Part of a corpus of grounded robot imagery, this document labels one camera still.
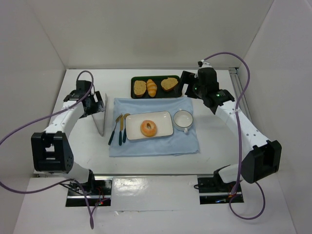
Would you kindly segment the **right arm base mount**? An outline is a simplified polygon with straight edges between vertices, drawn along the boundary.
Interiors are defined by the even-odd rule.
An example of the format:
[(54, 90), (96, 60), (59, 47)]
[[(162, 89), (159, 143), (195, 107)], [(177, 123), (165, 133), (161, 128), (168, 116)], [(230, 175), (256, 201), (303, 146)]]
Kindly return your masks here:
[(212, 177), (198, 177), (197, 184), (193, 186), (199, 192), (200, 204), (226, 204), (233, 198), (232, 203), (243, 203), (242, 189), (239, 186), (235, 195), (231, 190), (235, 182), (229, 184), (217, 184)]

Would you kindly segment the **silver metal tongs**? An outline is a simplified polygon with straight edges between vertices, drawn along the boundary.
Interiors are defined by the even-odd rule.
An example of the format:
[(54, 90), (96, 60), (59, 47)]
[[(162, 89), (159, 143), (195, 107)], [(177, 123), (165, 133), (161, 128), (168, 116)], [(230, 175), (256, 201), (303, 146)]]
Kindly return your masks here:
[(107, 99), (108, 97), (106, 94), (104, 94), (104, 97), (102, 97), (99, 91), (95, 92), (97, 109), (96, 112), (92, 114), (92, 118), (99, 135), (102, 137), (104, 136), (106, 112), (108, 110)]

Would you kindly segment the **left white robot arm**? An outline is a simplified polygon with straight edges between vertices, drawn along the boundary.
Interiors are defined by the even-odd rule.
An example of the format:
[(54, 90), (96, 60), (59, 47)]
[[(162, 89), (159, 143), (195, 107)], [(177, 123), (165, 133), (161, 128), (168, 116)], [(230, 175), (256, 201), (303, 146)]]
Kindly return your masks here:
[(63, 100), (62, 113), (43, 132), (31, 136), (35, 170), (62, 173), (78, 181), (88, 194), (96, 188), (95, 176), (92, 170), (75, 163), (68, 138), (77, 121), (88, 116), (99, 135), (104, 135), (107, 97), (102, 97), (99, 91), (91, 93), (91, 88), (90, 81), (76, 81), (75, 90)]

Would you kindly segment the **sugared donut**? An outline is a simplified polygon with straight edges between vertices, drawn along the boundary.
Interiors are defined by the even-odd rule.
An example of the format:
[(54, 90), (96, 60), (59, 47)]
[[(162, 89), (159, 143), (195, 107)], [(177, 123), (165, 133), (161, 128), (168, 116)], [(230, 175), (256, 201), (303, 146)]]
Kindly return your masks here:
[(157, 133), (157, 126), (151, 120), (144, 120), (140, 125), (140, 131), (146, 137), (153, 137)]

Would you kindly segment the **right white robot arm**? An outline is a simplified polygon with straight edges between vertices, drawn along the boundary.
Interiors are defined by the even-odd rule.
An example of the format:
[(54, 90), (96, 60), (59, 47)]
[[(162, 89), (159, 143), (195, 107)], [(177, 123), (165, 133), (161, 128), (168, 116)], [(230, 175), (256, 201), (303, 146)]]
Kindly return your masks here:
[(223, 184), (237, 181), (255, 183), (279, 170), (282, 146), (269, 140), (236, 106), (238, 103), (228, 90), (220, 89), (217, 73), (212, 67), (200, 68), (196, 73), (184, 71), (176, 87), (184, 85), (189, 98), (198, 98), (219, 117), (238, 139), (239, 161), (235, 165), (216, 170), (215, 178)]

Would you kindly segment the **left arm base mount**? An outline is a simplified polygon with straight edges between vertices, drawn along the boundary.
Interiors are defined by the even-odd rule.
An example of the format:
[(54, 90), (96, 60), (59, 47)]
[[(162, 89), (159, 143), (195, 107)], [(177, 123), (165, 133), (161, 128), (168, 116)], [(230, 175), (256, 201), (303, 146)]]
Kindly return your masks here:
[[(96, 177), (94, 181), (94, 187), (92, 189), (84, 187), (86, 197), (88, 199), (90, 207), (95, 205), (100, 207), (111, 206), (111, 194), (112, 194), (111, 177)], [(66, 207), (86, 207), (84, 193), (81, 188), (73, 183), (62, 183), (61, 186), (67, 189)]]

